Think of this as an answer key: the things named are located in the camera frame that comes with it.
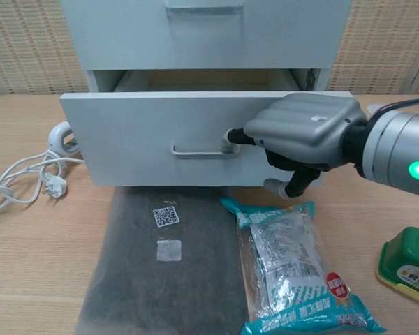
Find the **white handheld steam iron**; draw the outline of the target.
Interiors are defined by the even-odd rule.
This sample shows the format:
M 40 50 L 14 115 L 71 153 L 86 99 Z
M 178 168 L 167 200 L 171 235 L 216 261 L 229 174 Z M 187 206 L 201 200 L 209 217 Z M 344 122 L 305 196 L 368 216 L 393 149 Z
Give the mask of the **white handheld steam iron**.
M 72 135 L 72 129 L 67 121 L 57 124 L 48 135 L 48 149 L 61 157 L 71 157 L 80 152 L 75 138 L 64 142 L 65 138 Z

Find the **grey cloth in plastic bag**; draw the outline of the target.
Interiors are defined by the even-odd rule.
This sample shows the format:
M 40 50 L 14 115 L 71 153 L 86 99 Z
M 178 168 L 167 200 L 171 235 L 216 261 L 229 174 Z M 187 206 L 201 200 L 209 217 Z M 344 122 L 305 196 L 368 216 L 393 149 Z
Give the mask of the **grey cloth in plastic bag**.
M 248 308 L 226 188 L 119 187 L 75 335 L 240 335 Z M 153 210 L 180 222 L 158 228 Z M 180 240 L 182 259 L 156 259 Z

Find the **blank white square sticker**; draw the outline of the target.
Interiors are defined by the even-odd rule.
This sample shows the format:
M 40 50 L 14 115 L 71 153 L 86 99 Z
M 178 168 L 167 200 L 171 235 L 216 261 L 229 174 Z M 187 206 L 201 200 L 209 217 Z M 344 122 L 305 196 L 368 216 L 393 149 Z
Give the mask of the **blank white square sticker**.
M 182 259 L 180 240 L 158 240 L 156 259 L 160 262 L 179 262 Z

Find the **grey drawer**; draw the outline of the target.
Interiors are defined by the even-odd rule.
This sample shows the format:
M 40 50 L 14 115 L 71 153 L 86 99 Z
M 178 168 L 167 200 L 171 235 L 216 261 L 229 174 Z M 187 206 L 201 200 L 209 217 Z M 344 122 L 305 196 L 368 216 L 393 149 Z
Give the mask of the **grey drawer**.
M 303 88 L 282 69 L 128 70 L 60 102 L 97 186 L 261 186 L 291 174 L 258 147 L 218 160 L 176 159 L 170 148 L 218 151 L 227 130 Z

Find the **QR code sticker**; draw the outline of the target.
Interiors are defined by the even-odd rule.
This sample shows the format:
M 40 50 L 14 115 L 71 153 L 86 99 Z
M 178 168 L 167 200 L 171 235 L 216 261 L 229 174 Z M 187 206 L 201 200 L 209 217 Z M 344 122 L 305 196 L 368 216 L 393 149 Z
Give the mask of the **QR code sticker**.
M 174 206 L 164 207 L 153 210 L 154 220 L 158 228 L 180 222 L 179 216 Z

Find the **short silver drawer handle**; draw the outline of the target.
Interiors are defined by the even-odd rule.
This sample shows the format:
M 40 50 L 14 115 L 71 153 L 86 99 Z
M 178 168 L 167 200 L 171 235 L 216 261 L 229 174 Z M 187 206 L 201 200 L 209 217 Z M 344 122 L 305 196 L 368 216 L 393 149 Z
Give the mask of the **short silver drawer handle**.
M 176 159 L 183 160 L 218 160 L 237 158 L 240 153 L 240 145 L 222 139 L 218 151 L 178 151 L 175 146 L 170 148 L 171 154 Z

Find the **teal and clear packet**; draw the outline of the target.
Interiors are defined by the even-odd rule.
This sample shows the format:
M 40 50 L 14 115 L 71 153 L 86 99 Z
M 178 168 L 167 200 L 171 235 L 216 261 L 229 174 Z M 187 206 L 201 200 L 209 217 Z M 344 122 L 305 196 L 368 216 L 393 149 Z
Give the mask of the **teal and clear packet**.
M 313 202 L 262 207 L 221 199 L 236 218 L 241 259 L 252 296 L 240 335 L 328 334 L 385 328 L 330 267 Z

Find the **green box with yellow base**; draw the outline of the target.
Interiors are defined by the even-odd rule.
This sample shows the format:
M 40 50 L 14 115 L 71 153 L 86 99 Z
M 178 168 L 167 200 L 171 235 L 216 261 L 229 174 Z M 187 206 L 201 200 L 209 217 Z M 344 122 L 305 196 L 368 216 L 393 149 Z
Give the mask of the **green box with yellow base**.
M 419 228 L 404 228 L 383 244 L 376 277 L 393 290 L 419 302 Z

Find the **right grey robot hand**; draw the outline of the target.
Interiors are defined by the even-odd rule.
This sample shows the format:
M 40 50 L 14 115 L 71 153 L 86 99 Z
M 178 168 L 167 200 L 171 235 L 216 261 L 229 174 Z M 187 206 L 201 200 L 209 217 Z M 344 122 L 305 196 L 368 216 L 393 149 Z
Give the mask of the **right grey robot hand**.
M 269 165 L 293 174 L 287 182 L 266 179 L 264 187 L 282 198 L 296 198 L 321 173 L 352 161 L 354 143 L 348 133 L 362 131 L 366 123 L 354 98 L 288 94 L 243 128 L 228 130 L 221 150 L 228 153 L 240 145 L 263 148 Z

